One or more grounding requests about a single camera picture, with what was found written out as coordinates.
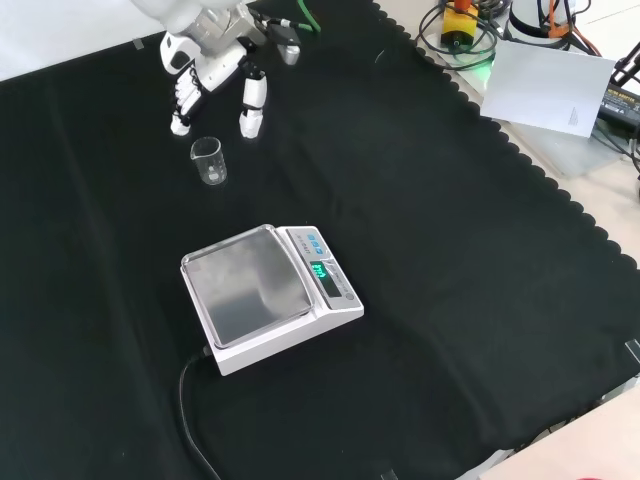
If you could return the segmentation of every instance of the scale display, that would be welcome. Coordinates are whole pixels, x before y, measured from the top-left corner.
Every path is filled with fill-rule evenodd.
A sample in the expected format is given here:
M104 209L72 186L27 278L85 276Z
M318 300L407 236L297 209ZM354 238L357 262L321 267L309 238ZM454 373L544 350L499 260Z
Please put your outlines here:
M327 295L331 298L341 297L342 294L335 282L331 278L329 271L327 270L324 262L309 262L311 264L311 271L314 273L316 278L320 280L320 283L324 287L324 291L327 292Z

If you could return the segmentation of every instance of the paper sheet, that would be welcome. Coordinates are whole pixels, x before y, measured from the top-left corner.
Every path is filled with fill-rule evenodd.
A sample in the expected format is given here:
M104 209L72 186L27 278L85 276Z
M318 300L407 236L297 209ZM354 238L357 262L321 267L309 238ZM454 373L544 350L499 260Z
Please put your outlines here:
M614 65L606 58L500 42L480 112L588 137Z

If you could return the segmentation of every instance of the small glass beaker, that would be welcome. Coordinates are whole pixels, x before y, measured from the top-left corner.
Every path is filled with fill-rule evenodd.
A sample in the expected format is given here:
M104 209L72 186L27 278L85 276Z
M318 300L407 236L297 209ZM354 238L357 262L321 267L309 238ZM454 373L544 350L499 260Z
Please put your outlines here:
M215 137L199 138L191 146L191 160L198 167L200 178L208 185L227 179L227 166L222 155L222 143Z

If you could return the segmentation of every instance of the black tablecloth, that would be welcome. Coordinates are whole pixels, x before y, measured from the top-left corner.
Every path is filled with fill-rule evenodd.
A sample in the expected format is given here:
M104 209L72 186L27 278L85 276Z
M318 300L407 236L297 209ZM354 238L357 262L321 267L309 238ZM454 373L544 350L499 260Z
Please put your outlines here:
M0 85L2 478L202 475L172 412L205 343L178 267L264 223L318 226L367 313L229 377L199 365L224 479L454 478L637 370L635 263L375 5L310 3L294 69L258 54L253 144L240 78L170 134L157 36ZM190 164L202 135L223 186Z

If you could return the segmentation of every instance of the white digital scale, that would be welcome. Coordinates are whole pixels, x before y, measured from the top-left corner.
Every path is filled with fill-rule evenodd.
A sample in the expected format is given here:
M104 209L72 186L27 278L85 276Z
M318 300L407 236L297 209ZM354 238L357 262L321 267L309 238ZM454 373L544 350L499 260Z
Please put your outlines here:
M222 375L364 314L315 227L263 225L185 256L181 271Z

